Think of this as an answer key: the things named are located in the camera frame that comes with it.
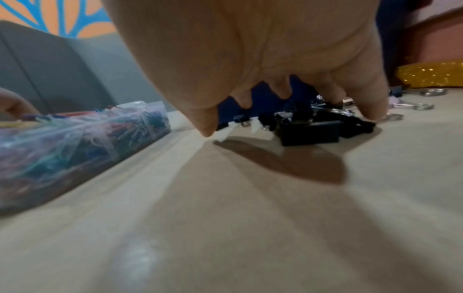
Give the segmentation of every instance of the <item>gold glitter paper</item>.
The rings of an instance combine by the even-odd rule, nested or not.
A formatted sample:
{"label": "gold glitter paper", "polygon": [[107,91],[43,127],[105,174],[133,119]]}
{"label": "gold glitter paper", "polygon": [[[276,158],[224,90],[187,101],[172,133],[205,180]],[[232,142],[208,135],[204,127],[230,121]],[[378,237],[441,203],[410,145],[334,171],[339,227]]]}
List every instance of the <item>gold glitter paper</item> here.
{"label": "gold glitter paper", "polygon": [[463,59],[404,65],[395,75],[412,88],[463,86]]}

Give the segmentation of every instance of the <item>plastic storage box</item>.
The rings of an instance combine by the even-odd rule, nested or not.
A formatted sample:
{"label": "plastic storage box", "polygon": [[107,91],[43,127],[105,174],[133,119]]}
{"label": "plastic storage box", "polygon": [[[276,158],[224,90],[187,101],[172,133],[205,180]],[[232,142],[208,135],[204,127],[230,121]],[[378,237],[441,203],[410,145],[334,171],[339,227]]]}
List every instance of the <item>plastic storage box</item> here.
{"label": "plastic storage box", "polygon": [[0,212],[56,198],[170,131],[162,102],[0,129]]}

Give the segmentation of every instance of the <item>wall decoration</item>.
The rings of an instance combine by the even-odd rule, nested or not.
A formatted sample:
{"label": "wall decoration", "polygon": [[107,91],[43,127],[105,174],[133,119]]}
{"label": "wall decoration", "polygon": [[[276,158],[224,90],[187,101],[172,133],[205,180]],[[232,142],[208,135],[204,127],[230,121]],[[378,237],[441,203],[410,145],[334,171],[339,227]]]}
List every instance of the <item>wall decoration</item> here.
{"label": "wall decoration", "polygon": [[0,20],[65,38],[116,31],[100,0],[0,0]]}

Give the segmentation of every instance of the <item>blue fabric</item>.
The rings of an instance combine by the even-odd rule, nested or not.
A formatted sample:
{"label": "blue fabric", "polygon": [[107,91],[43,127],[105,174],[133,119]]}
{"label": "blue fabric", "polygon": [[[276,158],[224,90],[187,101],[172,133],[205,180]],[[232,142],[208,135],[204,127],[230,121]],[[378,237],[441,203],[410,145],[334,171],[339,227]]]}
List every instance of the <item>blue fabric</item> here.
{"label": "blue fabric", "polygon": [[[396,53],[405,18],[414,2],[413,0],[383,0],[376,17],[382,40],[384,68],[389,77],[393,75],[396,66]],[[218,106],[220,123],[233,121],[234,116],[241,114],[255,117],[263,112],[283,111],[295,101],[307,101],[317,96],[317,91],[313,87],[303,83],[296,76],[291,76],[290,82],[293,95],[288,100],[279,99],[266,83],[256,85],[252,89],[253,106],[249,110],[241,109],[233,98],[228,97]]]}

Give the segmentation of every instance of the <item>blue pattern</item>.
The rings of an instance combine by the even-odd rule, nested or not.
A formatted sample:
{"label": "blue pattern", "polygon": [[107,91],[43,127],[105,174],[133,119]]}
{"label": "blue pattern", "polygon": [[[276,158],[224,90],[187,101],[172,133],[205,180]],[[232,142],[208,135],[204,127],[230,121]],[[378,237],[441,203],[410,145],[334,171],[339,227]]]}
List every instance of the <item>blue pattern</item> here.
{"label": "blue pattern", "polygon": [[[18,11],[13,9],[4,0],[0,0],[0,5],[5,8],[12,15],[26,23],[31,28],[35,28],[44,32],[49,32],[45,22],[41,15],[41,0],[36,0],[35,3],[31,3],[29,0],[16,0],[17,2],[24,5],[29,10],[35,21],[31,21],[21,15]],[[88,25],[96,22],[111,22],[108,14],[103,8],[100,8],[97,12],[91,15],[87,15],[85,10],[87,8],[87,0],[72,0],[80,1],[79,14],[74,24],[74,27],[67,32],[66,31],[66,14],[64,8],[65,0],[56,0],[56,6],[58,8],[58,35],[66,38],[76,38],[79,33]]]}

